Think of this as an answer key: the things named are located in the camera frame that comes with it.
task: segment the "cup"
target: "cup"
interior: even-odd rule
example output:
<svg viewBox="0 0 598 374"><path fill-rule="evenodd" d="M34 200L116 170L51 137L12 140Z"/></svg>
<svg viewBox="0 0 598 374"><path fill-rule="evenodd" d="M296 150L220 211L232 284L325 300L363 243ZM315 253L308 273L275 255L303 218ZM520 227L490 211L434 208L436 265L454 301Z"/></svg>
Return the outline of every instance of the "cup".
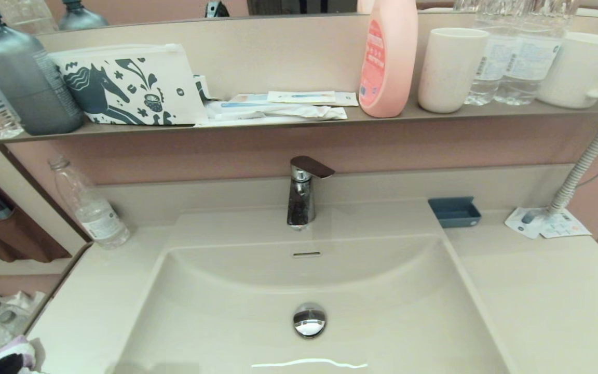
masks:
<svg viewBox="0 0 598 374"><path fill-rule="evenodd" d="M451 113L463 106L490 35L475 29L430 31L419 84L419 105L423 109Z"/></svg>
<svg viewBox="0 0 598 374"><path fill-rule="evenodd" d="M598 35L567 33L537 98L570 109L585 109L596 103Z"/></svg>

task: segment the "chrome faucet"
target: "chrome faucet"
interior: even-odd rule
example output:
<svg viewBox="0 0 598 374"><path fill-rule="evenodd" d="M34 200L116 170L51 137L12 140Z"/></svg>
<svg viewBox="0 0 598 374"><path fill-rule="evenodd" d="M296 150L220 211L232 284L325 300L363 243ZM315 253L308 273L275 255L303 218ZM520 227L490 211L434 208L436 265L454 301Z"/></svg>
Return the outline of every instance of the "chrome faucet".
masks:
<svg viewBox="0 0 598 374"><path fill-rule="evenodd" d="M290 166L292 180L290 181L288 225L293 230L302 231L315 219L312 178L329 178L335 174L335 171L308 156L293 158Z"/></svg>

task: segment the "gray bottle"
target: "gray bottle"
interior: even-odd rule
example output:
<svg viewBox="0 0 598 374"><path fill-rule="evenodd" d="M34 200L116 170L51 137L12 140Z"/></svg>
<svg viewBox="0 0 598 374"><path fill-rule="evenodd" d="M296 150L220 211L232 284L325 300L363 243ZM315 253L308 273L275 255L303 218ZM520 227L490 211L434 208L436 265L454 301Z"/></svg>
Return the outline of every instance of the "gray bottle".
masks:
<svg viewBox="0 0 598 374"><path fill-rule="evenodd" d="M43 45L6 26L1 14L0 97L31 135L65 134L83 124L83 112Z"/></svg>
<svg viewBox="0 0 598 374"><path fill-rule="evenodd" d="M86 9L81 0L62 1L66 4L66 14L59 21L60 30L96 29L110 25L105 17Z"/></svg>

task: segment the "shelf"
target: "shelf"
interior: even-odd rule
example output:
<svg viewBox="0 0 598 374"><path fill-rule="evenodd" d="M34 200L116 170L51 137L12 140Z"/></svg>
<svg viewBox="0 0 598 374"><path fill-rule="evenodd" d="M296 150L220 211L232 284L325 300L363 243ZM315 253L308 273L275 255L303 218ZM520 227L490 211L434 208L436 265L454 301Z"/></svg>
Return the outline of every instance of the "shelf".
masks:
<svg viewBox="0 0 598 374"><path fill-rule="evenodd" d="M394 118L373 118L365 114L358 107L346 108L347 120L344 121L313 121L304 123L272 123L263 125L237 125L237 126L145 126L145 125L96 125L85 123L85 125L70 134L43 135L32 137L26 133L16 138L0 140L0 144L17 142L35 142L40 140L71 139L76 137L106 137L113 135L143 134L143 133L171 133L190 131L227 130L237 128L291 128L291 127L321 127L321 126L347 126L362 124L388 124L388 123L425 123L431 121L464 121L481 118L512 118L512 117L542 117L548 116L591 116L598 117L598 103L590 109L574 110L558 108L533 102L525 106L510 106L492 102L484 106L464 106L460 111L451 114L436 114L421 109L416 99L410 100L403 113Z"/></svg>

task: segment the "white sink basin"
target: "white sink basin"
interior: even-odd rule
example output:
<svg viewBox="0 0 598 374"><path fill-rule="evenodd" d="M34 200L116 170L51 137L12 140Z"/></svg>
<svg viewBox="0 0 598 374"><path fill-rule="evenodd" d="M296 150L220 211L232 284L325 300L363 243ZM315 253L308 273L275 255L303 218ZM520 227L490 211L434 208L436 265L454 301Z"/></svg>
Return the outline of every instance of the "white sink basin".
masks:
<svg viewBox="0 0 598 374"><path fill-rule="evenodd" d="M427 207L320 207L304 233L282 210L185 216L116 372L510 372ZM313 340L292 324L306 302L327 313Z"/></svg>

